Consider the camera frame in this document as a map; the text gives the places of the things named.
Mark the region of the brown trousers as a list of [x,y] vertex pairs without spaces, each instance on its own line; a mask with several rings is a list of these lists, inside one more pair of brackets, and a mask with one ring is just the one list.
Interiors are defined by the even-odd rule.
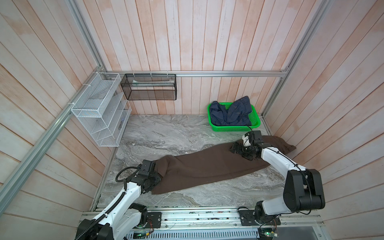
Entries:
[[151,190],[153,195],[238,178],[262,170],[270,164],[260,158],[249,161],[230,152],[224,143],[192,154],[164,156],[156,160],[155,171],[162,177]]

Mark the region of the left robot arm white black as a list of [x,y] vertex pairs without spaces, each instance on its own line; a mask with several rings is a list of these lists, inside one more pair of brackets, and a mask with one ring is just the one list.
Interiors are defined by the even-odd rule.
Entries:
[[119,177],[117,175],[116,181],[124,185],[118,196],[93,219],[85,219],[79,224],[76,240],[126,240],[134,228],[149,228],[149,232],[139,233],[139,238],[153,233],[153,221],[148,217],[148,208],[134,201],[160,183],[160,174],[137,169],[124,179]]

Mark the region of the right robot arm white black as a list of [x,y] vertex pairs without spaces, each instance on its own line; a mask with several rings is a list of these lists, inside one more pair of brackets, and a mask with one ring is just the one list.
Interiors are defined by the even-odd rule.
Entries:
[[258,157],[269,163],[285,178],[283,194],[267,201],[259,201],[255,206],[254,218],[265,224],[279,215],[323,209],[326,205],[322,178],[319,171],[307,169],[295,163],[278,148],[269,144],[234,143],[231,152],[240,154],[247,160]]

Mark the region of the navy blue trousers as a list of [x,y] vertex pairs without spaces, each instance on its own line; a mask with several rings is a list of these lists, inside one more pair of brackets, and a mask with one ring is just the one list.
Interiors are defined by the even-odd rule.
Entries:
[[211,115],[217,125],[235,124],[235,121],[240,121],[241,117],[245,117],[247,121],[247,114],[250,112],[251,103],[248,96],[233,102],[228,109],[217,101],[213,101],[211,105]]

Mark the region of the green plastic basket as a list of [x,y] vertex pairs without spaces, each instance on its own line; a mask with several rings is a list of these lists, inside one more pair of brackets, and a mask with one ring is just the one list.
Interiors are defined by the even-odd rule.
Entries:
[[253,105],[251,105],[251,112],[247,114],[247,121],[245,117],[241,117],[240,121],[235,121],[235,124],[226,123],[225,125],[217,125],[211,115],[211,104],[207,106],[207,114],[209,125],[214,132],[244,132],[254,130],[261,126],[261,119]]

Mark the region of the aluminium mounting rail base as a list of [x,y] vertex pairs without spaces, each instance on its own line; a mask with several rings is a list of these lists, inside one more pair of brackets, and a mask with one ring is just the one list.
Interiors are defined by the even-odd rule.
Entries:
[[272,231],[275,240],[329,240],[317,211],[282,215],[269,224],[253,219],[250,207],[148,208],[154,219],[145,229],[126,230],[123,240],[255,240]]

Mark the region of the black mesh wall basket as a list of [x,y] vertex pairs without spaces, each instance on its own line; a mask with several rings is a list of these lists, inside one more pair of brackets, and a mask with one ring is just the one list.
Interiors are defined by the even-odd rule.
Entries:
[[121,87],[129,101],[177,100],[177,78],[174,74],[124,74]]

